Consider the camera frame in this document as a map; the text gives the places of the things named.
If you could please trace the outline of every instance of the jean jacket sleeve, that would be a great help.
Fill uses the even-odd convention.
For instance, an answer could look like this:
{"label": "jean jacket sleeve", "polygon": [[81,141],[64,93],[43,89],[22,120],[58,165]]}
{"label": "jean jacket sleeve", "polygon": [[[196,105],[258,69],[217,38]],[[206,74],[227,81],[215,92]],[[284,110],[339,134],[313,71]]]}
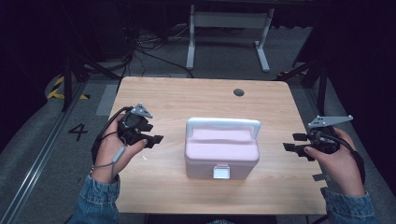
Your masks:
{"label": "jean jacket sleeve", "polygon": [[346,196],[321,189],[330,223],[378,223],[368,192],[363,196]]}
{"label": "jean jacket sleeve", "polygon": [[119,210],[116,200],[119,195],[118,175],[111,184],[100,183],[88,175],[78,195],[76,208],[69,223],[117,223]]}

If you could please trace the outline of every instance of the box latch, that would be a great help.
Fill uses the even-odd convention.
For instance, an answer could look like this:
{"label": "box latch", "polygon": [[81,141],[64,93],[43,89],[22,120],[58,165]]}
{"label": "box latch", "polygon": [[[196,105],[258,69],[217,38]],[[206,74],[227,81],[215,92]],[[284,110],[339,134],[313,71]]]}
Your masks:
{"label": "box latch", "polygon": [[215,166],[213,168],[213,178],[215,179],[230,179],[229,166]]}

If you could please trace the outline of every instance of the plastic storage box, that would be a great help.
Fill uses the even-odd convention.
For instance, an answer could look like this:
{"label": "plastic storage box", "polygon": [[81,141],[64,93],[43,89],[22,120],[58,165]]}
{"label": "plastic storage box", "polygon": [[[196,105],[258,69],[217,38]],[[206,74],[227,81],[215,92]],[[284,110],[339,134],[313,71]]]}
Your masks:
{"label": "plastic storage box", "polygon": [[259,162],[255,119],[190,118],[185,161],[190,178],[246,179]]}

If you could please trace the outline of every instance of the hand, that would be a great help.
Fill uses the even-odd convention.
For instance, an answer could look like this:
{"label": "hand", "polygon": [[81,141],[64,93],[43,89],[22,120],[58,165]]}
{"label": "hand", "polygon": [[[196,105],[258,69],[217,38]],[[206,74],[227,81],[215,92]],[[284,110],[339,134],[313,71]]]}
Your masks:
{"label": "hand", "polygon": [[[118,122],[123,116],[124,114],[118,115],[105,131],[103,136],[106,136],[109,133],[110,135],[102,140],[94,166],[110,164],[113,161],[114,156],[124,145],[117,135]],[[148,141],[146,139],[143,139],[132,146],[125,147],[124,152],[114,164],[94,168],[91,173],[91,178],[102,183],[113,182],[114,177],[126,167],[134,155],[146,146],[147,142]]]}
{"label": "hand", "polygon": [[[346,140],[356,150],[349,134],[340,129],[334,129],[339,138]],[[324,166],[332,180],[340,187],[341,193],[349,196],[365,194],[358,165],[346,147],[341,145],[340,149],[333,154],[326,154],[312,147],[306,147],[304,151]]]}

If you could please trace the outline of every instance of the wooden table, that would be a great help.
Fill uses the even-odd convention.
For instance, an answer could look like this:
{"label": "wooden table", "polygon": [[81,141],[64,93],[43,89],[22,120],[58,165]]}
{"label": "wooden table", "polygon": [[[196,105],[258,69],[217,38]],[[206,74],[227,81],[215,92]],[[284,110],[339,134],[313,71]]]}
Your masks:
{"label": "wooden table", "polygon": [[[233,94],[241,89],[242,97]],[[137,154],[120,173],[117,207],[122,213],[325,214],[316,161],[287,152],[304,125],[284,82],[162,77],[126,77],[111,115],[124,106],[154,115],[149,135],[164,138]],[[190,179],[184,144],[190,117],[257,119],[260,161],[246,180]]]}

